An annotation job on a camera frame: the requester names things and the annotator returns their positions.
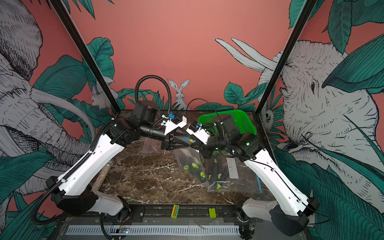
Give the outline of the dark purple eggplant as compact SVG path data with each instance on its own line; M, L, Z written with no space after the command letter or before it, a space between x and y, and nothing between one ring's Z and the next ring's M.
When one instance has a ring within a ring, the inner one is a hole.
M224 156L212 156L206 160L206 177L208 180L208 191L223 190L224 185L228 182L229 176L227 167L227 158Z

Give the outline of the clear zip bag blue zipper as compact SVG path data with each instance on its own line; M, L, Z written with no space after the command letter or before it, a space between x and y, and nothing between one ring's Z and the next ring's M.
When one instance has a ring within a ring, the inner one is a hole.
M260 178L248 167L244 162L238 158L229 156L227 152L213 152L214 157L224 156L227 158L227 167L229 176L227 183L224 185L223 190L209 191L209 192L241 192L248 194L262 194L262 185Z

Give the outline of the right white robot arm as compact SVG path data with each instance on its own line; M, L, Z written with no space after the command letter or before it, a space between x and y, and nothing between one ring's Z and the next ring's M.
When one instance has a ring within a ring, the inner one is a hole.
M302 193L273 161L265 145L254 133L240 132L235 120L228 114L218 115L209 124L216 134L200 138L199 152L209 159L214 151L226 151L250 168L270 190L276 204L266 207L248 199L241 209L248 218L271 221L284 235L292 237L302 232L309 217L319 208L314 197Z

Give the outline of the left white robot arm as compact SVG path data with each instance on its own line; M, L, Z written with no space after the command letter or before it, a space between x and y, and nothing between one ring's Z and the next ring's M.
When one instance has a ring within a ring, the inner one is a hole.
M138 101L132 113L107 123L98 132L90 149L80 160L59 177L47 180L48 195L56 206L66 214L79 216L97 212L128 219L131 209L122 197L114 197L91 187L91 180L107 163L124 148L141 137L161 141L162 148L173 150L188 146L176 138L178 131L193 135L200 127L198 123L187 124L185 116L167 113L156 123L158 109L151 101Z

